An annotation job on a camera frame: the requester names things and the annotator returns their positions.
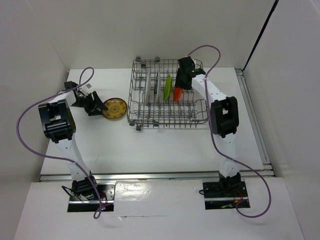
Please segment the yellow patterned plate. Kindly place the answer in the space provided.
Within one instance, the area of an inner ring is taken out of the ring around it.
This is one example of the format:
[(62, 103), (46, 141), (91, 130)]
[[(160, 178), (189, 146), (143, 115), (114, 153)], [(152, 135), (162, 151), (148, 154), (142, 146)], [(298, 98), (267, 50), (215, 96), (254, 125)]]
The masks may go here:
[(120, 120), (128, 110), (127, 103), (118, 97), (109, 98), (103, 104), (107, 107), (107, 110), (103, 110), (102, 115), (111, 121)]

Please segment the orange plate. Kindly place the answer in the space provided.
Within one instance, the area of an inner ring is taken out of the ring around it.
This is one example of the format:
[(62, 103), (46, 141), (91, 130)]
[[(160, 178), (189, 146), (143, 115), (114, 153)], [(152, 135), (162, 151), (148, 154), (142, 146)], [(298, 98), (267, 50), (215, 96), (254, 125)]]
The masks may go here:
[(178, 102), (181, 95), (182, 95), (183, 89), (180, 87), (175, 87), (173, 90), (173, 101)]

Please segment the white plate dark lettered rim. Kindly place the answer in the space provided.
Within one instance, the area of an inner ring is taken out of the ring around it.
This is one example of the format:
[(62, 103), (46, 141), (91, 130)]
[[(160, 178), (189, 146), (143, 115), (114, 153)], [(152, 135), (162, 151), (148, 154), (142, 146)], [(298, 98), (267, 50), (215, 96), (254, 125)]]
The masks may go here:
[(155, 85), (154, 85), (154, 101), (159, 101), (159, 93), (161, 91), (161, 74), (160, 71), (157, 71), (156, 78), (155, 78)]

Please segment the white plate green rim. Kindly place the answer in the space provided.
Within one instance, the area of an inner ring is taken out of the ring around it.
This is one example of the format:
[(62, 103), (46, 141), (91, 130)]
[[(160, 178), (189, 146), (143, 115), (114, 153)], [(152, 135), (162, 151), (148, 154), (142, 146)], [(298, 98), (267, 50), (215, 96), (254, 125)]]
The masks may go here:
[(145, 93), (144, 93), (144, 102), (148, 103), (150, 101), (150, 90), (151, 90), (151, 72), (147, 71), (146, 82), (145, 82)]

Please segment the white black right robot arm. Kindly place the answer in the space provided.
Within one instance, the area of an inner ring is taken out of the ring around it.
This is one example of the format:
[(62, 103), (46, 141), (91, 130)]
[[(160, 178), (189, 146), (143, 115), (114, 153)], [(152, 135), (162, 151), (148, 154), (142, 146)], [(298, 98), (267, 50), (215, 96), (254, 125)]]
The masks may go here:
[(241, 175), (236, 157), (235, 134), (239, 126), (238, 101), (227, 96), (206, 77), (202, 68), (196, 68), (190, 56), (178, 60), (178, 69), (173, 90), (173, 100), (181, 98), (183, 90), (196, 90), (206, 101), (209, 129), (214, 148), (221, 155), (219, 180), (215, 187), (204, 189), (210, 198), (218, 195), (229, 197), (241, 184)]

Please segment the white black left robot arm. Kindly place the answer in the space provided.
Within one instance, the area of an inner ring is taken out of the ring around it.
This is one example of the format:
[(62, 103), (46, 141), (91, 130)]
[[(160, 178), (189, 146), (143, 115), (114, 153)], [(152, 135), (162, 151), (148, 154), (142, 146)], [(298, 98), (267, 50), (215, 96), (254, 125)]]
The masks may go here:
[(83, 108), (89, 116), (102, 115), (108, 107), (90, 85), (82, 87), (75, 82), (64, 84), (65, 92), (38, 106), (44, 135), (56, 144), (62, 157), (69, 159), (67, 167), (72, 185), (69, 190), (76, 197), (93, 200), (98, 197), (99, 187), (86, 166), (76, 143), (76, 124), (70, 107)]

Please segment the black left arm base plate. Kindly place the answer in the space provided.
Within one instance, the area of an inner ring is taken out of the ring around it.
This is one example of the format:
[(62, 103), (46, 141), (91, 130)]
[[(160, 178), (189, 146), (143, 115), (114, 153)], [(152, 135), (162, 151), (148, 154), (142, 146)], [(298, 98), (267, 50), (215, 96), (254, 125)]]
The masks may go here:
[[(83, 196), (74, 193), (70, 188), (63, 186), (69, 196), (67, 212), (68, 213), (85, 213), (95, 212), (99, 207), (99, 199), (94, 193), (90, 196)], [(102, 200), (102, 212), (113, 212), (115, 202), (116, 183), (99, 183), (97, 190)]]

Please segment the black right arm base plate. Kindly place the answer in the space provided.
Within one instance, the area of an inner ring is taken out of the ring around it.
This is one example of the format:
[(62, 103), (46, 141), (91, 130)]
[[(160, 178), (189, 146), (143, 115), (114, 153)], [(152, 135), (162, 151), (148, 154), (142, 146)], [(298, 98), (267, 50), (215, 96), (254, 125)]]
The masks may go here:
[(241, 181), (239, 186), (232, 189), (222, 190), (218, 182), (203, 182), (202, 189), (198, 191), (204, 197), (206, 210), (226, 210), (238, 208), (250, 208), (250, 200), (247, 186)]

